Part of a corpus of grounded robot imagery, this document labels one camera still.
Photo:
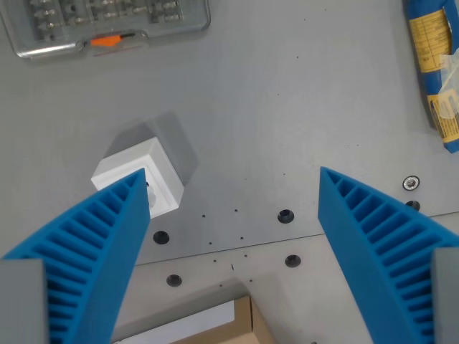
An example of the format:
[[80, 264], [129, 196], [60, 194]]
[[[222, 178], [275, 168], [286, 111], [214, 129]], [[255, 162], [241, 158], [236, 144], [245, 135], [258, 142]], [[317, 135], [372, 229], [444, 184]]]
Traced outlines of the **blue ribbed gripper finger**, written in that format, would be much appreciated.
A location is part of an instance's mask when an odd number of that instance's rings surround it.
[[318, 220], [374, 343], [434, 343], [435, 249], [458, 235], [414, 208], [320, 169]]
[[51, 343], [109, 343], [150, 223], [139, 169], [61, 214], [4, 255], [44, 265]]

